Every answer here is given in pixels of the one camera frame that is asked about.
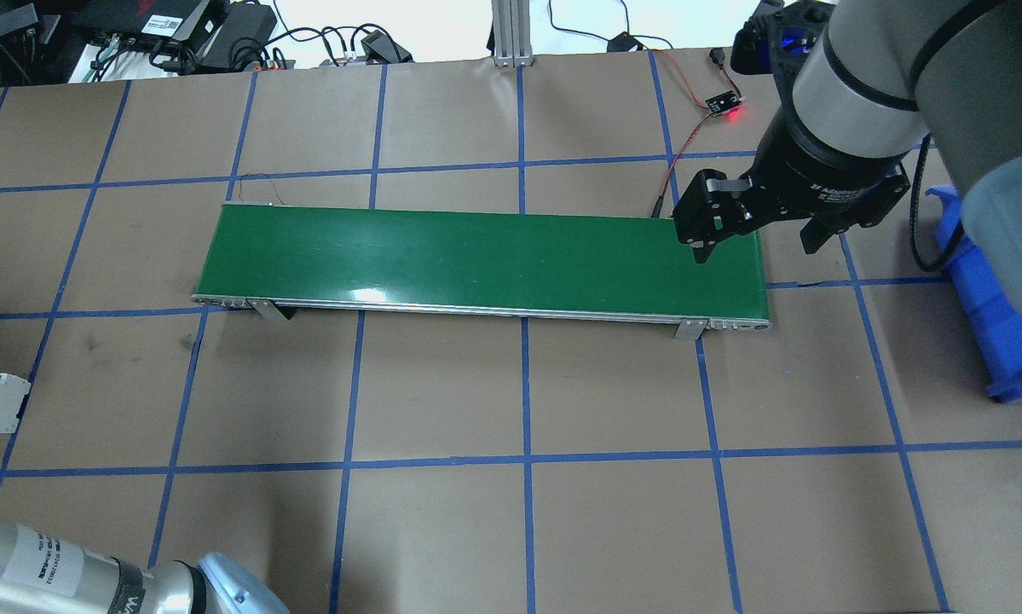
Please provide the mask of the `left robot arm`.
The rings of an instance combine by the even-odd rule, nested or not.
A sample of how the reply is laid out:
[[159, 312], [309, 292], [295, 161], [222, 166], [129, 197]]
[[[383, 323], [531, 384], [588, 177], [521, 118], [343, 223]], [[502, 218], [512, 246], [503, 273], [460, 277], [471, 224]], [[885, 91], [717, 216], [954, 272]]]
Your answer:
[[219, 553], [143, 569], [0, 519], [0, 613], [287, 613]]

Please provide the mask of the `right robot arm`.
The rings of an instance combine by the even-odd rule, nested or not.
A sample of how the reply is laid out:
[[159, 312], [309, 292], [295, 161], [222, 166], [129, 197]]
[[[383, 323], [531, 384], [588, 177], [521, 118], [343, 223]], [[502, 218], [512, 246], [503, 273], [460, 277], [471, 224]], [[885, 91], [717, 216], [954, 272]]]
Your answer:
[[779, 108], [748, 171], [698, 171], [673, 207], [694, 259], [776, 222], [803, 221], [810, 255], [881, 224], [930, 136], [963, 233], [1022, 314], [1022, 1], [764, 1], [730, 66], [771, 75]]

